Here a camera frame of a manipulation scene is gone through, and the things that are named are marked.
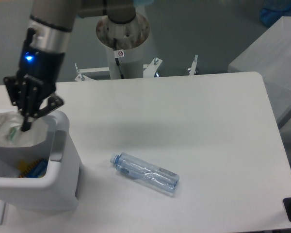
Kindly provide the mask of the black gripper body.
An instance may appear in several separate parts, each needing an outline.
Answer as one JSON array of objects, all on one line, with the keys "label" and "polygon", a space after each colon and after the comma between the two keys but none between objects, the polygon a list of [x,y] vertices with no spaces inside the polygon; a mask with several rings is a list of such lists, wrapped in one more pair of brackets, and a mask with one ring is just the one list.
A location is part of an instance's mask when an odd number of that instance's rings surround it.
[{"label": "black gripper body", "polygon": [[64,61],[64,52],[34,47],[33,41],[37,37],[37,30],[28,28],[16,73],[16,102],[19,107],[39,107],[55,92],[55,83]]}]

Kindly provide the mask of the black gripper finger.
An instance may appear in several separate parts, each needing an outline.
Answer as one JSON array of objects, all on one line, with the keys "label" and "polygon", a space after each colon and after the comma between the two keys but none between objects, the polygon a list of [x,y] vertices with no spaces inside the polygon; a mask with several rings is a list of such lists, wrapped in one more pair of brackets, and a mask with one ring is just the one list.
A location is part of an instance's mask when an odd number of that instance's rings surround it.
[{"label": "black gripper finger", "polygon": [[16,76],[7,76],[3,78],[3,82],[11,104],[17,106],[21,114],[26,114],[29,100],[27,81],[18,81]]},{"label": "black gripper finger", "polygon": [[31,129],[32,123],[34,120],[38,118],[44,117],[49,113],[53,112],[54,110],[58,109],[59,107],[64,105],[64,100],[60,98],[58,95],[52,93],[46,102],[46,106],[40,108],[43,102],[34,104],[31,99],[27,104],[27,108],[22,109],[22,115],[24,117],[23,123],[21,126],[21,131],[26,132]]}]

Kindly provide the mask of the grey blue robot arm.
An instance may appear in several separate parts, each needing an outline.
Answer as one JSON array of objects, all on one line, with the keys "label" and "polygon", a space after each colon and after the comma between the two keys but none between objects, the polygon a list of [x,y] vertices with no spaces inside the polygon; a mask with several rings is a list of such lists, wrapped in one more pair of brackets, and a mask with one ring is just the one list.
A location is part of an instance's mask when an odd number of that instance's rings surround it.
[{"label": "grey blue robot arm", "polygon": [[112,79],[144,75],[141,47],[150,25],[137,13],[145,0],[35,0],[15,76],[3,79],[12,105],[23,118],[22,131],[61,107],[56,81],[77,17],[99,17],[96,34],[107,47]]}]

